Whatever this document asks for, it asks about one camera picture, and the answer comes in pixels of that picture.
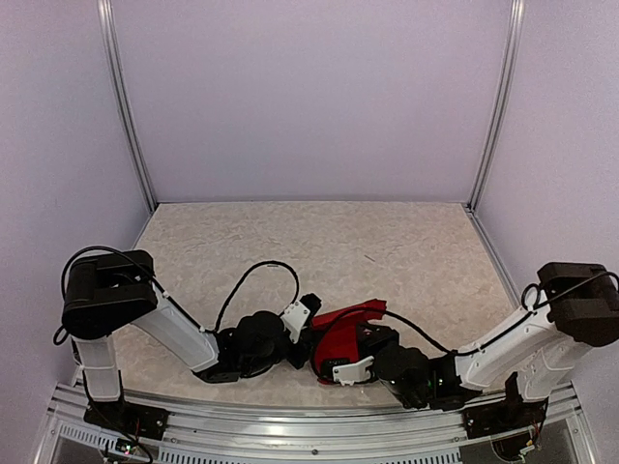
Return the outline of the red paper box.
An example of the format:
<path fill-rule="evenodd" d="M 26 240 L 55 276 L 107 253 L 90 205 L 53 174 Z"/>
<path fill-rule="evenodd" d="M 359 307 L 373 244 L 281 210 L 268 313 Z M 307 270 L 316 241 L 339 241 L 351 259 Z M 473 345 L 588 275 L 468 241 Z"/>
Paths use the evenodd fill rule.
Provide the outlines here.
<path fill-rule="evenodd" d="M 373 299 L 313 317 L 309 325 L 313 338 L 309 361 L 319 383 L 334 384 L 335 362 L 349 364 L 362 359 L 357 328 L 381 320 L 386 309 L 386 301 Z"/>

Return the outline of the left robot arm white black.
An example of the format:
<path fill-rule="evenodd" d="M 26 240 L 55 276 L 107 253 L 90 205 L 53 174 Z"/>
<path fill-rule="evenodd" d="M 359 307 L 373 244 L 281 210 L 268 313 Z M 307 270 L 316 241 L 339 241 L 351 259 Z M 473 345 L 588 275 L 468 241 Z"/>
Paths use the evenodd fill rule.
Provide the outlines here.
<path fill-rule="evenodd" d="M 321 307 L 313 293 L 296 292 L 281 312 L 258 310 L 225 329 L 198 323 L 156 278 L 154 259 L 145 250 L 121 251 L 89 246 L 74 254 L 61 273 L 61 329 L 72 341 L 90 401 L 117 430 L 135 420 L 124 399 L 122 375 L 112 340 L 133 325 L 171 352 L 200 381 L 228 384 L 268 372 L 288 361 L 306 361 L 302 334 Z"/>

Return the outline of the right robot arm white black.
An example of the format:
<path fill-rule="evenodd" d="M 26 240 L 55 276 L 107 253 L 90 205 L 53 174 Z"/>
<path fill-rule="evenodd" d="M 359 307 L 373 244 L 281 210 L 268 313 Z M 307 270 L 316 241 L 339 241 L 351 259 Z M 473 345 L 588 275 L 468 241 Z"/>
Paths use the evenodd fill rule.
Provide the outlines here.
<path fill-rule="evenodd" d="M 478 340 L 431 359 L 390 332 L 362 343 L 357 373 L 406 409 L 442 411 L 462 408 L 509 374 L 516 391 L 498 402 L 494 418 L 518 427 L 585 354 L 618 339 L 617 274 L 601 264 L 549 262 L 537 276 L 517 310 Z"/>

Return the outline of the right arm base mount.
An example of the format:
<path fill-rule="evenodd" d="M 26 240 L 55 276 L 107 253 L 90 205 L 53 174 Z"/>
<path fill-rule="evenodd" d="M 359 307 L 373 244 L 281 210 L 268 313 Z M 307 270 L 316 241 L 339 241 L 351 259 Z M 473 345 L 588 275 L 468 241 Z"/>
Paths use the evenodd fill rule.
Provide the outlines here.
<path fill-rule="evenodd" d="M 546 401 L 512 404 L 502 400 L 467 408 L 462 418 L 467 438 L 477 439 L 541 423 L 545 411 Z"/>

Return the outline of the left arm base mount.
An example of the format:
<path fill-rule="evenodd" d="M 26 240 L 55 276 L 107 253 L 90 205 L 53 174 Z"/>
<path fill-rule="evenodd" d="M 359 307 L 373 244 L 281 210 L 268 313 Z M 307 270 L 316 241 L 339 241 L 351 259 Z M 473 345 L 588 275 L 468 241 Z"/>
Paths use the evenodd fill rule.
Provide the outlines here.
<path fill-rule="evenodd" d="M 94 402 L 87 406 L 84 420 L 127 435 L 160 441 L 169 412 L 163 408 L 130 402 Z"/>

